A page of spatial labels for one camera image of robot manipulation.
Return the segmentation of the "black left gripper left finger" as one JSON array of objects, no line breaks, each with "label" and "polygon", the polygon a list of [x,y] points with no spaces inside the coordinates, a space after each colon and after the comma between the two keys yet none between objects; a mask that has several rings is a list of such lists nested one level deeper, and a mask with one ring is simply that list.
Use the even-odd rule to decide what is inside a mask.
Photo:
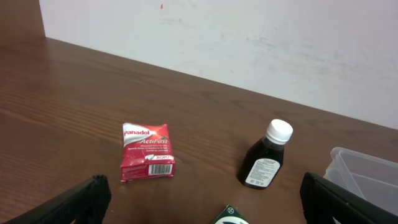
[{"label": "black left gripper left finger", "polygon": [[108,178],[94,175],[7,223],[102,223],[110,201]]}]

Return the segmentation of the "clear plastic container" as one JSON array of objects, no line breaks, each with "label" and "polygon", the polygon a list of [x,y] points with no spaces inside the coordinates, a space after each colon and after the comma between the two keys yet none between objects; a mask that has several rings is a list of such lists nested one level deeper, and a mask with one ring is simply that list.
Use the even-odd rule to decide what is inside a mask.
[{"label": "clear plastic container", "polygon": [[324,178],[397,215],[397,163],[342,147],[330,155]]}]

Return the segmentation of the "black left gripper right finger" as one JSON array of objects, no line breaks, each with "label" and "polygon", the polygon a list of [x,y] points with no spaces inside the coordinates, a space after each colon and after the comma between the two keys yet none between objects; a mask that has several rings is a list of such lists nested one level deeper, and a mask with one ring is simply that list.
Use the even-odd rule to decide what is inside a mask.
[{"label": "black left gripper right finger", "polygon": [[313,172],[305,173],[300,187],[300,198],[308,224],[397,224],[397,215]]}]

